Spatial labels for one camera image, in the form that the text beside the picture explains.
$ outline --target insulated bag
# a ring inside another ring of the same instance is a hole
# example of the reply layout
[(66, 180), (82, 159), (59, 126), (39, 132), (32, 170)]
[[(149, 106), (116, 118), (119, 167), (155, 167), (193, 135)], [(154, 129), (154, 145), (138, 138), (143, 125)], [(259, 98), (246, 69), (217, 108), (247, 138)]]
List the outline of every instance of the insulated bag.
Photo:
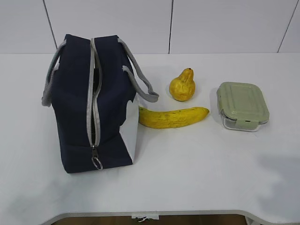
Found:
[[(128, 58), (148, 93), (136, 82)], [(91, 40), (65, 36), (50, 64), (42, 105), (53, 106), (67, 173), (133, 163), (139, 116), (137, 93), (149, 102), (158, 100), (118, 36)]]

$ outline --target container lid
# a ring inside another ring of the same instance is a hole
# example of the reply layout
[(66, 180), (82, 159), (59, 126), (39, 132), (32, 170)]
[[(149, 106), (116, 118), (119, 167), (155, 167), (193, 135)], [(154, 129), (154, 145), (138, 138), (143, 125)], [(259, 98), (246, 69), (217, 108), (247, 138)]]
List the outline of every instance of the container lid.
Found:
[(254, 84), (224, 82), (217, 90), (219, 111), (226, 117), (237, 120), (240, 125), (265, 123), (269, 110), (262, 91)]

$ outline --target yellow banana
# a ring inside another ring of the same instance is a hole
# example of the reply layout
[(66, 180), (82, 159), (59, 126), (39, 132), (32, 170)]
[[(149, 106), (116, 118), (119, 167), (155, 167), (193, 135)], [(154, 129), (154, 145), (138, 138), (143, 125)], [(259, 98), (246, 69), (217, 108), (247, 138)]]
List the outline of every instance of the yellow banana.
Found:
[(203, 120), (207, 108), (193, 107), (168, 112), (154, 112), (139, 106), (139, 123), (150, 128), (180, 128)]

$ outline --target yellow pear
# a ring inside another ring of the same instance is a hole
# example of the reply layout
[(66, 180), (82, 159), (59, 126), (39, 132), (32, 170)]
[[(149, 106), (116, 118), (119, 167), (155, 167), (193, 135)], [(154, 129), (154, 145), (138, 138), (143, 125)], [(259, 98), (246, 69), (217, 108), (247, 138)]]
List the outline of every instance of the yellow pear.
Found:
[(186, 68), (170, 83), (169, 91), (177, 101), (187, 101), (195, 93), (196, 85), (193, 80), (194, 72), (191, 68)]

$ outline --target panel seam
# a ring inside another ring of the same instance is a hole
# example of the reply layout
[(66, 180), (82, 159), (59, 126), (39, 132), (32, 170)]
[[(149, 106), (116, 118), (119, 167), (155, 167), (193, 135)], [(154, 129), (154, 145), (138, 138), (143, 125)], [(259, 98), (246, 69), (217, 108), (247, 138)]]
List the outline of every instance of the panel seam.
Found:
[(54, 41), (54, 44), (55, 44), (55, 48), (57, 49), (57, 44), (56, 44), (56, 40), (55, 40), (55, 37), (54, 37), (54, 33), (53, 33), (53, 29), (52, 29), (52, 25), (51, 25), (51, 22), (50, 22), (50, 18), (49, 18), (49, 14), (48, 14), (48, 10), (47, 10), (47, 7), (46, 7), (45, 0), (43, 0), (43, 4), (44, 4), (44, 7), (45, 7), (45, 11), (46, 11), (48, 23), (49, 23), (49, 26), (50, 26), (52, 38), (53, 38), (53, 41)]
[(171, 3), (171, 21), (170, 21), (169, 50), (168, 50), (168, 54), (170, 54), (170, 47), (171, 47), (171, 32), (172, 32), (172, 20), (173, 20), (173, 5), (174, 5), (174, 0), (172, 0), (172, 3)]
[(297, 0), (297, 3), (296, 3), (296, 5), (295, 5), (294, 11), (293, 11), (293, 13), (292, 13), (291, 19), (290, 19), (290, 21), (289, 21), (289, 23), (288, 23), (288, 25), (287, 25), (287, 27), (286, 27), (285, 34), (283, 35), (283, 38), (282, 38), (282, 40), (281, 40), (281, 42), (280, 42), (280, 45), (279, 45), (279, 48), (278, 48), (277, 53), (279, 53), (279, 51), (280, 51), (281, 45), (282, 45), (282, 43), (283, 43), (283, 40), (285, 39), (287, 30), (288, 30), (289, 27), (290, 27), (290, 24), (291, 24), (291, 21), (292, 21), (292, 19), (293, 19), (294, 14), (295, 14), (295, 11), (296, 11), (296, 9), (297, 9), (298, 3), (299, 3), (299, 0)]

